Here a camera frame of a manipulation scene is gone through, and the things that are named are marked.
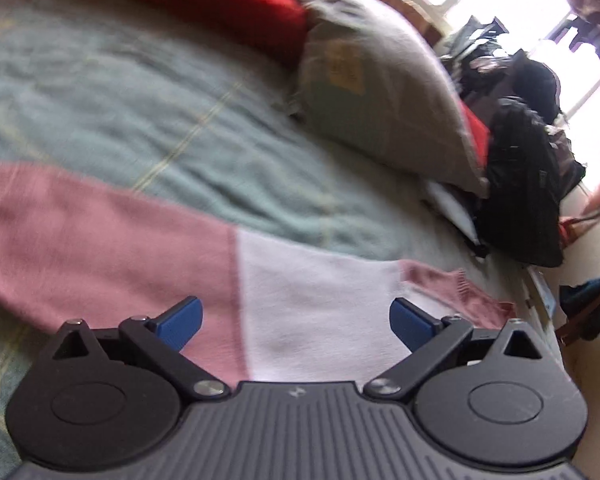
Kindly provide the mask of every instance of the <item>black bag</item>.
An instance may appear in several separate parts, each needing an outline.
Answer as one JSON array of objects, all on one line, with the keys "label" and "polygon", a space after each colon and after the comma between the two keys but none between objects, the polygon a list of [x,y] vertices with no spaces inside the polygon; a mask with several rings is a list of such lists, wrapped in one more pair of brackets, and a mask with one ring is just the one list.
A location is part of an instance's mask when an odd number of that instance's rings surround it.
[{"label": "black bag", "polygon": [[480,238],[521,263],[558,267],[560,174],[544,127],[521,100],[499,100],[486,169],[490,196],[480,204],[476,228]]}]

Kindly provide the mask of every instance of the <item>green bedsheet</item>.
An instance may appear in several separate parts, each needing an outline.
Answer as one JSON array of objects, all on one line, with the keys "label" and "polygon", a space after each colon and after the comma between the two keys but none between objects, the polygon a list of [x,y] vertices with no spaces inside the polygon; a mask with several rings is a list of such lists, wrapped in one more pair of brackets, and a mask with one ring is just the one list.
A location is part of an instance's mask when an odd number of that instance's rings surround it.
[{"label": "green bedsheet", "polygon": [[[520,300],[516,267],[473,260],[420,205],[414,177],[289,118],[292,81],[128,0],[0,0],[0,160],[62,166],[328,250],[463,267]],[[18,461],[4,407],[44,341],[0,309],[0,478]]]}]

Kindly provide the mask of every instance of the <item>logo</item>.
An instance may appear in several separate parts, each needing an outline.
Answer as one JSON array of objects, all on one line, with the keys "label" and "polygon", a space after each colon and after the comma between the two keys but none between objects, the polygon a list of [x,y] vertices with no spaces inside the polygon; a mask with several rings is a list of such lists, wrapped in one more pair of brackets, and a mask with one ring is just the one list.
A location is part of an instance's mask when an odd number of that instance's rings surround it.
[{"label": "logo", "polygon": [[300,386],[296,386],[295,388],[291,388],[289,391],[287,391],[287,393],[290,396],[299,399],[300,397],[304,397],[306,395],[306,390]]}]

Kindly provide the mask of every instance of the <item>window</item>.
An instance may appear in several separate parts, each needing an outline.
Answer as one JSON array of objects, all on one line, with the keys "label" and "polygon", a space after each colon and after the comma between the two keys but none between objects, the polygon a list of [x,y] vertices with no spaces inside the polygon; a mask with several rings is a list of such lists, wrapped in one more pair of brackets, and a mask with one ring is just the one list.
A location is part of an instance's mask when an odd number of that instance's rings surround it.
[{"label": "window", "polygon": [[552,30],[570,13],[565,0],[423,0],[432,14],[444,16],[452,27],[462,27],[471,15],[483,23],[494,16],[510,34],[500,43],[510,54],[522,48],[531,59],[545,63],[560,78],[560,108],[567,115],[569,137],[576,158],[587,164],[584,184],[592,189],[600,183],[600,61],[594,47],[583,44],[576,52],[569,44],[570,31],[560,43],[547,41]]}]

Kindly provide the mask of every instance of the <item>triangular cutout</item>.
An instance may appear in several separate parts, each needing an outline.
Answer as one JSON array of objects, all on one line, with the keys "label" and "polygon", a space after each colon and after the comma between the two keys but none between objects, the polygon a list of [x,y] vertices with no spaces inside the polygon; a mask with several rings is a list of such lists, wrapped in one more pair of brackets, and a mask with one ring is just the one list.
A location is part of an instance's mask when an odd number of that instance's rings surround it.
[{"label": "triangular cutout", "polygon": [[522,357],[525,359],[541,359],[542,356],[531,342],[529,336],[522,331],[516,331],[511,335],[507,349],[504,351],[504,355],[511,357]]},{"label": "triangular cutout", "polygon": [[73,357],[85,357],[89,355],[84,341],[80,336],[80,332],[71,332],[67,337],[64,338],[60,348],[54,354],[55,360],[71,359]]}]

